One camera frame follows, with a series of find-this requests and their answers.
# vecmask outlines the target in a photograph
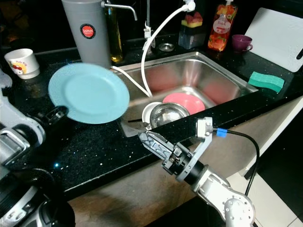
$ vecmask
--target small container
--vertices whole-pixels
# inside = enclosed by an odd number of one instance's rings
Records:
[[[189,112],[177,103],[161,103],[151,111],[151,127],[157,128],[164,124],[189,116]]]
[[[253,46],[251,45],[251,41],[252,38],[246,35],[233,35],[232,36],[233,50],[237,53],[250,51],[253,48]]]
[[[11,51],[4,58],[13,72],[21,79],[31,79],[40,73],[39,64],[31,49]]]
[[[205,40],[205,27],[202,26],[202,23],[203,19],[199,12],[195,12],[193,16],[187,14],[185,19],[181,21],[179,46],[187,50],[202,46]]]
[[[161,102],[152,102],[149,103],[142,111],[142,122],[150,123],[150,117],[151,117],[151,112],[153,108],[155,108],[157,105],[161,104]]]

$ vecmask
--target purple cup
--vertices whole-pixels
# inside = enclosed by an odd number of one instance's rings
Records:
[[[246,52],[252,49],[250,44],[252,38],[246,35],[233,35],[232,36],[232,47],[235,52]]]

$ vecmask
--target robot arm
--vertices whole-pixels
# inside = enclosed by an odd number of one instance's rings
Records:
[[[10,77],[0,70],[0,123],[4,126],[0,130],[0,226],[75,226],[75,217],[68,203],[48,200],[40,189],[23,183],[5,167],[31,148],[40,146],[45,140],[42,125],[51,126],[62,119],[67,108],[56,107],[42,119],[25,116],[2,93],[2,89],[11,85]],[[36,178],[33,171],[27,174]]]
[[[202,140],[194,152],[177,143],[171,144],[160,134],[147,131],[139,134],[144,147],[163,160],[162,167],[177,181],[191,185],[193,192],[213,206],[227,227],[250,227],[254,223],[255,209],[244,194],[234,191],[228,181],[198,159],[212,141],[211,117],[199,119],[196,136]]]

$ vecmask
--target pink plate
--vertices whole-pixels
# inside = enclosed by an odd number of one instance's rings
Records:
[[[196,96],[188,95],[185,93],[173,93],[163,99],[164,103],[178,103],[192,114],[196,114],[205,110],[205,106],[201,99]]]

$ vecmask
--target green sponge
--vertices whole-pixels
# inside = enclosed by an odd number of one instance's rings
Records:
[[[248,83],[256,87],[266,87],[279,93],[283,88],[284,80],[276,76],[253,72]]]

